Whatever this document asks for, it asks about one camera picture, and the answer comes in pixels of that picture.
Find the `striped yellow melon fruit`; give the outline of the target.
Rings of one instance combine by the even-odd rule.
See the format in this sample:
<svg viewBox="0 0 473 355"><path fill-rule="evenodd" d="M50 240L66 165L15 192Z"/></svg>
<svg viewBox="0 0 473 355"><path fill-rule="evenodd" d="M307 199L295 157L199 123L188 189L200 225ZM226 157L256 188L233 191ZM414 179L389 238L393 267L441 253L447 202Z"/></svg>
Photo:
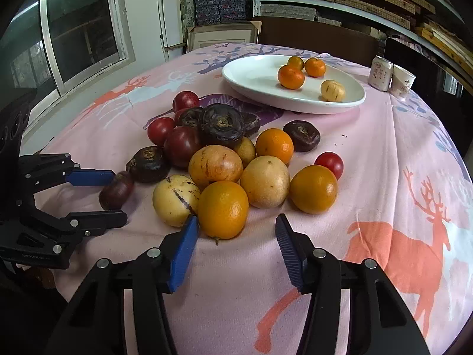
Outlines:
<svg viewBox="0 0 473 355"><path fill-rule="evenodd" d="M196 215L201 191L187 175L171 175L154 188L152 204L157 216L171 227L183 227Z"/></svg>

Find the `dark red plum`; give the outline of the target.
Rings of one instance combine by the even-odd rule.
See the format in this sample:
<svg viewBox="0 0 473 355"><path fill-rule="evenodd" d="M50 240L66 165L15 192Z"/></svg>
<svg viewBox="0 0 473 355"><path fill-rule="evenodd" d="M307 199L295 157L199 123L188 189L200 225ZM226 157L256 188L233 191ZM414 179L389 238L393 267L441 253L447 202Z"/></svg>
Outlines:
<svg viewBox="0 0 473 355"><path fill-rule="evenodd" d="M202 148L196 129L179 126L174 128L164 142L165 155L174 167L188 169L193 155Z"/></svg>

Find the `orange-yellow passion fruit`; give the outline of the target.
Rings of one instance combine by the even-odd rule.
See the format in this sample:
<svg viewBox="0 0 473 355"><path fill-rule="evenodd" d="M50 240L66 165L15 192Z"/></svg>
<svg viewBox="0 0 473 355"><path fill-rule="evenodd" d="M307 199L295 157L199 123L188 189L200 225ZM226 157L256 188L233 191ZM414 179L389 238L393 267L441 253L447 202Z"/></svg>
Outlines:
<svg viewBox="0 0 473 355"><path fill-rule="evenodd" d="M243 172L243 163L234 150L221 145L208 145L190 159L188 173L194 183L204 189L217 181L237 182Z"/></svg>

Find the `orange kumquat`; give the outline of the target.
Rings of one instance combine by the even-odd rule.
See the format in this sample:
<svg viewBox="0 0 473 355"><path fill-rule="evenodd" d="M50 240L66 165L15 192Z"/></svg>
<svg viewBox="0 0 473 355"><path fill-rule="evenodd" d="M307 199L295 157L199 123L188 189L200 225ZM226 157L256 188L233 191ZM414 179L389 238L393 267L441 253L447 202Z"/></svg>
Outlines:
<svg viewBox="0 0 473 355"><path fill-rule="evenodd" d="M217 181L202 191L198 204L200 229L216 240L230 240L244 228L248 196L238 183Z"/></svg>

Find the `large dark water chestnut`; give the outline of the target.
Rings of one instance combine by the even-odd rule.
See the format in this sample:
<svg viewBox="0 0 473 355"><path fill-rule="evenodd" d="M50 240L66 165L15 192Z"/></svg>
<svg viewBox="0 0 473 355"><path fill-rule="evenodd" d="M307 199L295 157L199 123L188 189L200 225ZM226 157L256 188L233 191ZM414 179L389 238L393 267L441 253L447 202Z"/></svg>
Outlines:
<svg viewBox="0 0 473 355"><path fill-rule="evenodd" d="M232 106L211 104L200 114L197 130L204 145L233 148L244 137L244 120Z"/></svg>

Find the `red cherry tomato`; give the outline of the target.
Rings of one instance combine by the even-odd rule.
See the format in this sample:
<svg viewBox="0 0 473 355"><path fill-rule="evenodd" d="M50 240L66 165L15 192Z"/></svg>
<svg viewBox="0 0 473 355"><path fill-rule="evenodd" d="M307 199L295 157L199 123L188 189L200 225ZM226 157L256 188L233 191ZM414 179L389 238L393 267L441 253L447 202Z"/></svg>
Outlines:
<svg viewBox="0 0 473 355"><path fill-rule="evenodd" d="M343 160L339 155L332 151L321 153L321 155L315 159L314 164L328 168L337 180L341 178L344 172Z"/></svg>

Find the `small orange mandarin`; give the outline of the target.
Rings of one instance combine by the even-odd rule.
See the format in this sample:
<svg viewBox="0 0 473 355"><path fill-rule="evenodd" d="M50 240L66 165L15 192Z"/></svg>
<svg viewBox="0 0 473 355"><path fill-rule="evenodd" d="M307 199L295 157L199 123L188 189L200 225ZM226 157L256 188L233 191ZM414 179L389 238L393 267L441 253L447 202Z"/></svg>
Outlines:
<svg viewBox="0 0 473 355"><path fill-rule="evenodd" d="M277 157L288 165L294 154L294 143L285 131L270 128L257 137L256 153L258 156Z"/></svg>

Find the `dark water chestnut top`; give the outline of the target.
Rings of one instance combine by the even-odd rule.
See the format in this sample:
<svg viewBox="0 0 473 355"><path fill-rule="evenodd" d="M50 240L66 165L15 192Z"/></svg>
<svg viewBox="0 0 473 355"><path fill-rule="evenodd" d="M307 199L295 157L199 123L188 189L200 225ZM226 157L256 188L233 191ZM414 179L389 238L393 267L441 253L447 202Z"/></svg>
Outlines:
<svg viewBox="0 0 473 355"><path fill-rule="evenodd" d="M290 121L283 126L283 131L292 139L294 150L298 152L312 151L321 141L319 130L305 120Z"/></svg>

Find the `pale yellow fruit front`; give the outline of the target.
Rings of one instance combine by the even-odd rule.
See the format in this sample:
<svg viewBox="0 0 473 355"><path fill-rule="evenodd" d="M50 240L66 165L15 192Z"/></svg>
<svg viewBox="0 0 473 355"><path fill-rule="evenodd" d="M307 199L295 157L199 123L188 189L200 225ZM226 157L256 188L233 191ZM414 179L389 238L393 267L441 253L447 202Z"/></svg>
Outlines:
<svg viewBox="0 0 473 355"><path fill-rule="evenodd" d="M346 97L345 87L336 80L325 80L320 87L321 97L324 101L341 103Z"/></svg>

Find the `small orange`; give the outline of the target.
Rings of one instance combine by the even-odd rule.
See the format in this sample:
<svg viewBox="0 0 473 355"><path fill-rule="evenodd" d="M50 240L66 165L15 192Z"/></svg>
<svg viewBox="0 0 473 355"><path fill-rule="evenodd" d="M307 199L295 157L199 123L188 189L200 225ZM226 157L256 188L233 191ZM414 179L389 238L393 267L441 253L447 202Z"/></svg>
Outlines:
<svg viewBox="0 0 473 355"><path fill-rule="evenodd" d="M309 58L304 64L308 76L313 78L323 77L326 72L325 62L319 58Z"/></svg>

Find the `large orange mandarin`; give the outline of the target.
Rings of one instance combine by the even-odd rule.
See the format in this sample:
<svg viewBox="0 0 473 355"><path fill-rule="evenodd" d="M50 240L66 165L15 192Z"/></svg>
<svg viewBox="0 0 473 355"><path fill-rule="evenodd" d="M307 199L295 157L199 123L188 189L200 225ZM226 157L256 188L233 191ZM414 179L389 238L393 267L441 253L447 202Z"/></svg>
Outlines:
<svg viewBox="0 0 473 355"><path fill-rule="evenodd" d="M278 70L277 79L283 87L289 90L298 90L305 82L305 75L296 67L284 65Z"/></svg>

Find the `pink deer tablecloth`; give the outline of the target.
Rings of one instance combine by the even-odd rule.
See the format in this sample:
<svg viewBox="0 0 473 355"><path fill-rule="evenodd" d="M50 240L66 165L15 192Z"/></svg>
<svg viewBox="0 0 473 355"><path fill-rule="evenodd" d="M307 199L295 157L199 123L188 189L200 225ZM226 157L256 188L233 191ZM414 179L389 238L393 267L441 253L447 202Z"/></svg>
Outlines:
<svg viewBox="0 0 473 355"><path fill-rule="evenodd" d="M235 58L312 55L252 44L210 46L186 54L123 83L97 99L66 126L43 153L69 152L83 167L122 171L149 145L143 127L191 90L206 104L223 99L244 108L221 74ZM231 240L217 243L205 232L196 242L184 283L164 297L178 354L295 354L310 302L291 285L275 236L278 214L335 257L360 263L373 258L405 300L430 354L444 354L472 314L472 178L444 125L424 97L399 100L370 87L367 67L321 54L328 66L354 76L365 102L335 115L262 109L262 129L277 135L286 123L307 121L321 142L294 152L283 168L291 177L284 203L270 189L281 177L271 157L259 159L243 177L250 203L246 223ZM344 170L334 202L334 181L316 167L321 153L340 156ZM127 204L128 224L85 239L68 270L54 270L69 300L99 258L135 259L176 229L163 223L152 203L154 186L137 185Z"/></svg>

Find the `white paper cup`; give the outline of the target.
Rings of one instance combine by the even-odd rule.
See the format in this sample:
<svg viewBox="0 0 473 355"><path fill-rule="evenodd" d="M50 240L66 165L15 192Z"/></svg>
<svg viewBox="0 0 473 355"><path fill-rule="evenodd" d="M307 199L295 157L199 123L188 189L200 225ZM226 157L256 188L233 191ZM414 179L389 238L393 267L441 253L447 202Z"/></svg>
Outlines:
<svg viewBox="0 0 473 355"><path fill-rule="evenodd" d="M389 92L396 98L405 100L416 79L410 71L397 64L394 64Z"/></svg>

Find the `dark cabinet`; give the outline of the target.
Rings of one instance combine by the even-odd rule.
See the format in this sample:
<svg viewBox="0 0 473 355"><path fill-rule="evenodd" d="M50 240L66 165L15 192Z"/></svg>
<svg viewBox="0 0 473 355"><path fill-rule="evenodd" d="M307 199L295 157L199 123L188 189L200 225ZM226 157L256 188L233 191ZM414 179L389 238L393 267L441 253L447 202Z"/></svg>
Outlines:
<svg viewBox="0 0 473 355"><path fill-rule="evenodd" d="M389 37L382 41L359 31L297 18L262 17L259 42L265 45L329 53L370 66L376 55L386 57L416 76L413 90L427 102L438 99L463 99L472 87L452 71L416 51L410 43Z"/></svg>

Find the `metal storage shelf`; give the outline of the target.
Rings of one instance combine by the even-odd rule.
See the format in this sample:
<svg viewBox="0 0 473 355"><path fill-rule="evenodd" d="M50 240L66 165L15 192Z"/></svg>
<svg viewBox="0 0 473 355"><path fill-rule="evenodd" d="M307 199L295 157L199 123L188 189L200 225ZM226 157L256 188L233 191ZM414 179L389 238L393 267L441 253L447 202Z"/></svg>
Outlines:
<svg viewBox="0 0 473 355"><path fill-rule="evenodd" d="M254 16L269 3L334 10L400 33L426 48L458 76L472 81L472 51L466 24L449 0L252 0Z"/></svg>

